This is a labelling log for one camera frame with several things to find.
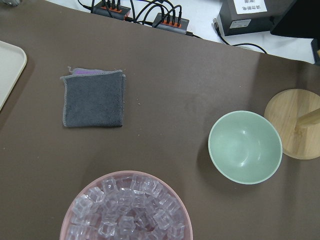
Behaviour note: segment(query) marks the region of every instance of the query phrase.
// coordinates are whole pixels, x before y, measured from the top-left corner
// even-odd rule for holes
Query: white label
[[[231,26],[229,28],[236,29],[236,28],[248,27],[250,22],[251,22],[251,19],[232,21]]]
[[[233,0],[237,14],[266,12],[265,0]]]

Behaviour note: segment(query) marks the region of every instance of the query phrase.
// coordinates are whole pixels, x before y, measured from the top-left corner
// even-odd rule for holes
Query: pink bowl
[[[123,176],[126,176],[126,175],[132,175],[132,174],[140,175],[140,176],[143,176],[143,177],[151,177],[151,178],[159,181],[161,184],[163,184],[163,186],[165,186],[167,188],[168,193],[171,194],[172,196],[174,196],[177,199],[177,201],[179,202],[180,207],[182,209],[182,212],[184,213],[184,225],[185,225],[185,228],[184,228],[184,238],[183,238],[183,240],[193,240],[194,236],[193,236],[193,232],[192,232],[192,226],[191,226],[190,217],[189,217],[189,214],[187,212],[187,209],[186,209],[184,203],[182,202],[182,200],[180,199],[178,194],[176,194],[175,191],[168,184],[166,184],[164,181],[162,181],[159,178],[157,178],[155,176],[152,176],[152,175],[150,175],[148,173],[141,172],[141,171],[116,171],[116,172],[109,173],[107,175],[99,177],[98,179],[94,180],[89,185],[87,185],[75,197],[75,199],[80,197],[81,195],[87,193],[87,191],[90,188],[94,188],[94,187],[97,187],[97,186],[100,187],[101,186],[101,182],[106,178],[109,178],[109,177],[120,178],[120,177],[123,177]],[[66,240],[66,238],[67,238],[67,233],[68,233],[68,228],[69,228],[69,225],[70,225],[70,220],[71,220],[71,217],[73,215],[72,208],[73,208],[73,206],[75,204],[75,199],[72,201],[71,205],[69,206],[69,208],[66,211],[66,214],[64,216],[62,227],[61,227],[61,232],[60,232],[60,240]]]

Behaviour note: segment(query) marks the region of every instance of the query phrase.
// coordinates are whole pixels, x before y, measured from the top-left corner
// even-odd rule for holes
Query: tray
[[[0,41],[0,111],[27,63],[25,52]]]

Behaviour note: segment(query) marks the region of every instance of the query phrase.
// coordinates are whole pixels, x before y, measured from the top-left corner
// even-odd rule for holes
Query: black cable
[[[135,11],[135,6],[133,0],[130,0],[131,8],[132,8],[132,17],[133,17],[133,22],[136,21],[136,11]]]
[[[104,4],[104,6],[105,6],[105,9],[106,9],[106,11],[108,12],[108,14],[110,15],[110,18],[114,18],[113,16],[112,16],[112,14],[111,14],[111,12],[110,12],[110,10],[109,10],[109,6],[108,6],[108,4],[106,3],[106,0],[102,0],[102,2],[103,2],[103,4]]]
[[[220,29],[219,29],[219,25],[218,25],[217,19],[215,19],[215,18],[213,19],[213,26],[214,26],[214,29],[215,29],[217,35],[219,36],[219,38],[220,38],[225,44],[230,45],[230,44],[221,36],[221,32],[220,32]],[[245,43],[234,44],[234,45],[231,45],[231,46],[244,46],[244,45],[254,46],[254,47],[260,49],[260,50],[261,50],[262,52],[264,52],[265,54],[268,54],[268,53],[266,52],[266,50],[264,50],[262,47],[260,47],[260,46],[258,46],[258,45],[256,45],[256,44],[253,44],[253,43],[247,43],[247,42],[245,42]]]
[[[242,46],[242,45],[254,46],[254,47],[260,49],[260,50],[261,50],[262,52],[264,52],[265,54],[268,54],[268,53],[266,52],[266,50],[264,50],[262,47],[260,47],[260,46],[258,46],[258,45],[256,45],[256,44],[253,44],[253,43],[247,43],[247,42],[245,42],[245,43],[240,43],[240,44],[234,44],[234,45],[232,45],[232,46]]]
[[[106,4],[106,0],[102,0],[102,2],[103,2],[103,4],[105,4],[105,9],[107,10],[109,16],[110,16],[111,18],[113,18],[112,14],[111,14],[111,12],[110,12],[110,10],[109,10],[108,5]],[[79,3],[82,7],[84,7],[85,9],[90,10],[91,13],[93,13],[93,9],[94,9],[94,6],[95,6],[95,0],[92,0],[91,6],[86,6],[86,5],[82,4],[82,3],[80,2],[80,0],[78,0],[78,3]]]
[[[140,15],[152,4],[158,4],[156,3],[158,0],[153,0],[153,1],[143,1],[143,2],[148,2],[148,4],[138,13],[138,15],[135,18],[135,21],[138,20],[138,18],[140,17]]]
[[[198,39],[202,39],[202,37],[194,35],[194,33],[191,32],[191,31],[186,31],[185,35],[190,36],[190,37],[195,37],[195,38],[198,38]]]
[[[91,11],[91,7],[86,6],[86,5],[83,5],[83,4],[80,2],[80,0],[78,0],[78,3],[79,3],[82,7],[84,7],[85,9],[88,9],[88,10]]]
[[[168,13],[167,13],[164,17],[162,17],[161,20],[160,20],[156,25],[154,25],[154,27],[156,28],[156,27],[158,27],[158,25],[159,25],[160,23],[163,23],[163,21],[165,20],[165,18],[168,17],[168,16],[170,16],[170,13],[171,13],[172,11],[174,11],[176,8],[181,8],[181,5],[177,5],[177,6],[173,7],[170,11],[168,11]]]
[[[150,3],[150,1],[147,1],[147,0],[139,0],[139,1],[140,1],[140,2]],[[157,3],[157,2],[160,2],[160,1],[159,1],[159,0],[157,0],[154,4],[157,4],[157,5],[162,6],[163,8],[165,8],[165,10],[166,10],[167,12],[169,12],[168,8],[167,8],[165,5],[160,4],[160,3]]]
[[[161,16],[164,16],[165,15],[165,10],[162,6],[160,5],[153,5],[152,7],[149,8],[149,10],[146,12],[145,16],[144,16],[144,19],[142,21],[142,25],[145,25],[145,22],[147,20],[147,16],[149,15],[149,13],[152,11],[152,9],[156,8],[156,7],[160,7],[161,8]]]
[[[142,24],[142,22],[143,22],[143,21],[137,21],[136,23],[137,23],[137,24]],[[149,25],[149,26],[152,27],[153,22],[151,22],[151,21],[145,21],[144,24],[145,24],[145,25]]]
[[[199,37],[197,35],[192,34],[192,37],[198,38],[198,39],[202,39],[202,37]]]

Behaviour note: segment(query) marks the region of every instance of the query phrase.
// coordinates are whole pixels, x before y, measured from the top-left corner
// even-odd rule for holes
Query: folded towel
[[[122,70],[75,68],[63,76],[65,127],[121,127],[124,87]]]

